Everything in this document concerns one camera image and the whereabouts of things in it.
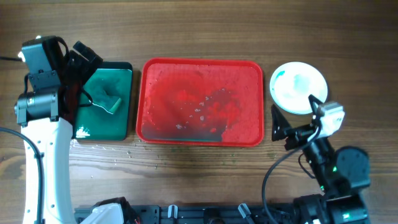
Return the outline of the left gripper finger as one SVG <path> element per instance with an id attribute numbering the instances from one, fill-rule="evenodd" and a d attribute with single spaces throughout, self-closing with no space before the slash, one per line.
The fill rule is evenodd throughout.
<path id="1" fill-rule="evenodd" d="M 77 41 L 73 49 L 78 54 L 75 57 L 75 65 L 78 67 L 81 75 L 89 78 L 103 63 L 103 59 L 96 54 L 91 48 L 87 47 L 80 41 Z"/>
<path id="2" fill-rule="evenodd" d="M 83 108 L 83 107 L 90 107 L 90 106 L 92 106 L 93 105 L 93 98 L 91 97 L 91 95 L 86 91 L 86 90 L 84 90 L 83 88 L 80 90 L 80 92 L 79 92 L 79 105 L 78 105 L 78 107 L 80 107 L 80 108 Z M 87 103 L 82 103 L 82 97 L 85 97 L 87 100 L 88 100 L 88 102 Z"/>

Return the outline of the white plate top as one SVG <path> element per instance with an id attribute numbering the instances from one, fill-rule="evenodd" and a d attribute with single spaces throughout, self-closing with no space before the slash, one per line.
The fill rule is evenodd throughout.
<path id="1" fill-rule="evenodd" d="M 270 94 L 274 102 L 292 114 L 312 112 L 308 97 L 321 102 L 328 98 L 328 85 L 324 76 L 313 66 L 303 62 L 288 62 L 279 66 L 271 76 Z"/>

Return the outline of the green scrubbing sponge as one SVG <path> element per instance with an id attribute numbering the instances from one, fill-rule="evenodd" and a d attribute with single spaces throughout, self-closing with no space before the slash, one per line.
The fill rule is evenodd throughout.
<path id="1" fill-rule="evenodd" d="M 101 85 L 92 86 L 88 93 L 92 98 L 92 104 L 105 110 L 109 114 L 115 114 L 122 99 L 117 95 L 111 95 L 109 91 Z"/>

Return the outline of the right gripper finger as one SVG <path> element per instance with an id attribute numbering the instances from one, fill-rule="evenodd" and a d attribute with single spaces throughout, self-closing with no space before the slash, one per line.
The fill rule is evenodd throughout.
<path id="1" fill-rule="evenodd" d="M 294 133 L 294 129 L 280 112 L 276 105 L 271 106 L 272 115 L 272 141 L 285 139 Z"/>
<path id="2" fill-rule="evenodd" d="M 312 109 L 313 115 L 321 115 L 320 106 L 323 104 L 317 97 L 314 95 L 309 95 L 308 100 L 310 103 L 310 107 Z"/>

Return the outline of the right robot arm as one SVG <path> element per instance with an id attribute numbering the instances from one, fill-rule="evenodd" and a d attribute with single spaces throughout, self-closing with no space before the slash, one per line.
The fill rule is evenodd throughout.
<path id="1" fill-rule="evenodd" d="M 305 156 L 310 166 L 307 174 L 315 179 L 320 194 L 295 198 L 291 211 L 270 210 L 266 196 L 262 196 L 264 214 L 270 223 L 369 223 L 369 213 L 361 191 L 371 185 L 370 161 L 367 152 L 359 147 L 345 146 L 335 150 L 328 138 L 340 129 L 345 111 L 337 102 L 321 102 L 308 97 L 313 118 L 310 124 L 291 127 L 284 115 L 272 105 L 273 141 L 285 140 L 287 154 Z"/>

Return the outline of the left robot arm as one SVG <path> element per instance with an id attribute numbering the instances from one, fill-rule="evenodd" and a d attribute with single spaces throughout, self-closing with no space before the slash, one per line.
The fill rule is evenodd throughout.
<path id="1" fill-rule="evenodd" d="M 97 203 L 79 217 L 70 195 L 73 139 L 123 140 L 129 129 L 133 68 L 106 62 L 81 42 L 57 36 L 22 44 L 28 74 L 14 111 L 25 145 L 24 223 L 129 223 L 125 198 Z"/>

